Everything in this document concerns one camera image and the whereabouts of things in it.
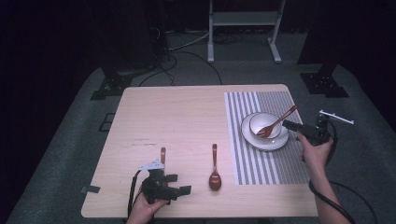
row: hand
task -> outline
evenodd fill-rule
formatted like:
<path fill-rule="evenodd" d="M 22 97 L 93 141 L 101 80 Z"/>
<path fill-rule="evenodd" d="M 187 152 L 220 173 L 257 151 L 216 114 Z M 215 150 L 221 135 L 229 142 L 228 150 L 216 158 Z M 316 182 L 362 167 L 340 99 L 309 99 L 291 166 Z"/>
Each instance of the hand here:
<path fill-rule="evenodd" d="M 152 216 L 167 203 L 169 202 L 165 200 L 155 200 L 153 204 L 149 204 L 144 193 L 140 191 L 132 207 L 131 215 L 129 215 L 126 223 L 147 224 Z"/>
<path fill-rule="evenodd" d="M 302 160 L 307 165 L 310 177 L 312 178 L 312 175 L 325 175 L 326 161 L 332 149 L 332 138 L 328 142 L 314 147 L 303 134 L 297 133 L 297 136 L 303 145 Z"/>

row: tape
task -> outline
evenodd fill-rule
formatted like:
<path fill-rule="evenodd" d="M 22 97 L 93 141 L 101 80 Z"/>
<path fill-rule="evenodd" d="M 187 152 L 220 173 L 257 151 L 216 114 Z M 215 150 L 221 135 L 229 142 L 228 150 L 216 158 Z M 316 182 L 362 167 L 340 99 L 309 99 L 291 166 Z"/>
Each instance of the tape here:
<path fill-rule="evenodd" d="M 87 192 L 91 193 L 99 193 L 100 188 L 96 186 L 88 186 L 88 187 L 82 187 L 81 193 L 87 194 Z"/>

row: black equipment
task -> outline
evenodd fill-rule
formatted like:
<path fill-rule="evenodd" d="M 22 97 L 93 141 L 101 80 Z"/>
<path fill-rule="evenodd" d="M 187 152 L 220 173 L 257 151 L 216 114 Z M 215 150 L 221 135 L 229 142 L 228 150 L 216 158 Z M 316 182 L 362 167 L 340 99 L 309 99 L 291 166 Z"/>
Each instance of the black equipment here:
<path fill-rule="evenodd" d="M 316 127 L 306 124 L 294 123 L 289 120 L 284 120 L 282 125 L 289 130 L 305 135 L 306 139 L 308 139 L 312 146 L 319 146 L 325 142 L 328 142 L 331 137 L 327 131 L 328 123 L 329 116 L 319 115 L 317 117 Z"/>
<path fill-rule="evenodd" d="M 179 189 L 166 187 L 166 182 L 176 182 L 177 175 L 164 175 L 163 170 L 148 170 L 149 176 L 142 182 L 142 191 L 146 195 L 148 203 L 154 203 L 155 199 L 176 201 L 178 197 L 189 195 L 191 186 Z"/>

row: striped placemat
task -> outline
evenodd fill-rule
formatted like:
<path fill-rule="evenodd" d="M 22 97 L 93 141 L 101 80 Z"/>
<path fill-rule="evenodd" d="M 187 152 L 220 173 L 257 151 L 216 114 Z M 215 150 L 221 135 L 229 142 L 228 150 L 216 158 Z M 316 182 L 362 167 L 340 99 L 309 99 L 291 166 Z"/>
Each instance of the striped placemat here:
<path fill-rule="evenodd" d="M 293 105 L 287 91 L 225 92 L 227 120 L 233 154 L 235 184 L 303 184 L 308 182 L 304 163 L 300 160 L 302 147 L 297 134 L 289 131 L 285 146 L 274 151 L 262 151 L 252 146 L 241 133 L 242 120 L 255 112 L 282 116 Z M 300 122 L 296 113 L 288 120 Z"/>

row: saucer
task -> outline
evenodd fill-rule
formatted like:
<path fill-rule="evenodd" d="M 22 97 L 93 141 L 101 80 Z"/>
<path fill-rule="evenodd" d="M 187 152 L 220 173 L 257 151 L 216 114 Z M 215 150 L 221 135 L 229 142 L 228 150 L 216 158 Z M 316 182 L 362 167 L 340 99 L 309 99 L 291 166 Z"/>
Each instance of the saucer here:
<path fill-rule="evenodd" d="M 248 115 L 247 117 L 242 120 L 241 124 L 241 130 L 242 130 L 242 135 L 245 137 L 245 139 L 253 145 L 257 149 L 261 150 L 275 150 L 280 147 L 285 146 L 286 142 L 289 139 L 289 131 L 285 127 L 282 126 L 280 134 L 276 138 L 272 139 L 265 139 L 257 136 L 256 134 L 252 134 L 250 131 L 250 120 L 253 118 L 258 113 L 253 113 Z"/>

